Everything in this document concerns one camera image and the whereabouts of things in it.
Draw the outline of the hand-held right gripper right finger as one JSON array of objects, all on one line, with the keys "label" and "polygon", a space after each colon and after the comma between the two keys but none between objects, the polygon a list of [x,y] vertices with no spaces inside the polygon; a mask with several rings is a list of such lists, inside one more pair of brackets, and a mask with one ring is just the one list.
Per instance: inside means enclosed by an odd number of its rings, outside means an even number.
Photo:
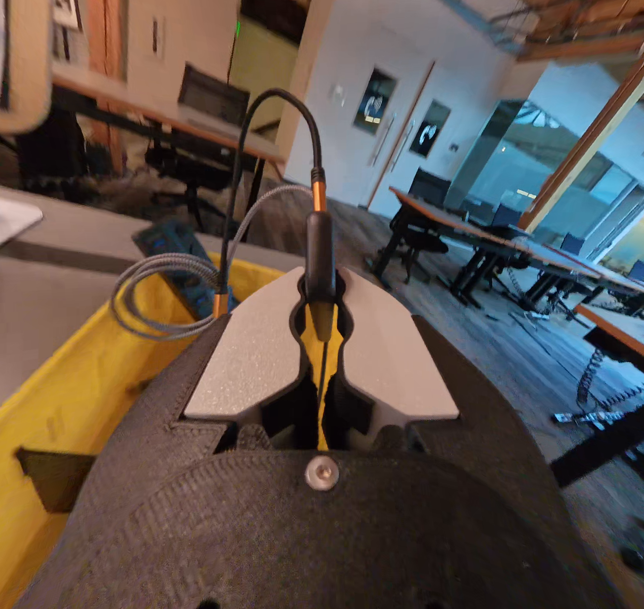
[{"label": "hand-held right gripper right finger", "polygon": [[410,312],[391,294],[340,267],[337,405],[350,425],[454,420],[452,398]]}]

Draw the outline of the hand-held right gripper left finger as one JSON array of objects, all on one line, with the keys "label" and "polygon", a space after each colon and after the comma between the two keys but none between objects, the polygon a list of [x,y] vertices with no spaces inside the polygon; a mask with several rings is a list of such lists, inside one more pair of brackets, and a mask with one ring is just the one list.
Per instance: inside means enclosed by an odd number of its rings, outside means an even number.
[{"label": "hand-held right gripper left finger", "polygon": [[290,317],[301,300],[299,266],[234,309],[183,415],[192,421],[260,421],[260,406],[296,383],[301,345]]}]

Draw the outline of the slim black USB hub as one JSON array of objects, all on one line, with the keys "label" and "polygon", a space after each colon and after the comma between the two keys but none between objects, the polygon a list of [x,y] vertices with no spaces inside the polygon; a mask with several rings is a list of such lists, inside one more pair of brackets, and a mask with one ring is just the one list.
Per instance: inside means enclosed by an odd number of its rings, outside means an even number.
[{"label": "slim black USB hub", "polygon": [[330,341],[336,297],[336,270],[332,217],[313,211],[307,217],[305,298],[318,340]]}]

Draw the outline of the black multi-port USB hub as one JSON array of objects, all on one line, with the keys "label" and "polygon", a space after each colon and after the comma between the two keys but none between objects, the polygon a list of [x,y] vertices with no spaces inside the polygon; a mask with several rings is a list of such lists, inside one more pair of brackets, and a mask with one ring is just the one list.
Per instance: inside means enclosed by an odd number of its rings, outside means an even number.
[{"label": "black multi-port USB hub", "polygon": [[[192,227],[176,219],[167,219],[139,231],[133,235],[133,242],[147,258],[181,253],[213,265]],[[162,279],[195,320],[212,315],[214,290],[203,278],[185,270],[169,270],[162,272]]]}]

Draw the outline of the yellow plastic bin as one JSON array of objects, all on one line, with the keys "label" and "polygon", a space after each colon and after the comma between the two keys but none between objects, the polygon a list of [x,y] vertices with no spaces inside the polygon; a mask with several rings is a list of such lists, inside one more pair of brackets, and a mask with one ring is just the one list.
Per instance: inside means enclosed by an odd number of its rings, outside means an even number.
[{"label": "yellow plastic bin", "polygon": [[206,338],[103,306],[1,407],[1,607],[345,608],[296,500],[311,454],[259,420],[182,419]]}]

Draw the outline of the white phone booth door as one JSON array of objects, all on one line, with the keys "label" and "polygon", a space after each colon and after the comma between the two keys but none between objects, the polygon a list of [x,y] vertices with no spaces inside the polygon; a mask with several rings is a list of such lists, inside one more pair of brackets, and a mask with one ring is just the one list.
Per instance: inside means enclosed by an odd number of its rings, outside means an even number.
[{"label": "white phone booth door", "polygon": [[367,204],[368,211],[388,217],[393,215],[395,198],[389,192],[389,187],[409,191],[418,170],[439,179],[447,178],[444,163],[439,160],[444,153],[453,103],[446,95],[443,82],[444,71],[438,60],[434,60],[382,168]]},{"label": "white phone booth door", "polygon": [[372,160],[398,78],[371,59],[329,58],[317,66],[305,103],[321,138],[326,192],[357,206],[372,181]]}]

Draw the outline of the wooden-edged office desk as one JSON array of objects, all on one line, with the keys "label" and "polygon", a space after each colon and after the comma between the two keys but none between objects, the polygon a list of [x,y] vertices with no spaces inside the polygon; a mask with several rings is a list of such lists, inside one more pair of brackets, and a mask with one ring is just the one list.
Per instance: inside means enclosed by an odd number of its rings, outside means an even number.
[{"label": "wooden-edged office desk", "polygon": [[119,130],[169,142],[170,132],[153,127],[159,124],[229,149],[238,147],[240,127],[177,101],[131,90],[126,82],[98,72],[54,61],[52,83],[57,102],[68,103],[67,110]]}]

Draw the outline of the dark laptop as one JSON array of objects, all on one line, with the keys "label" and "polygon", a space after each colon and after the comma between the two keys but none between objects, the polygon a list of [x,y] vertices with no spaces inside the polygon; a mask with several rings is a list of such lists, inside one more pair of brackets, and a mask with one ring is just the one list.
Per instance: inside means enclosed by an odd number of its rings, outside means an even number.
[{"label": "dark laptop", "polygon": [[211,77],[185,64],[178,104],[240,127],[246,117],[250,92]]}]

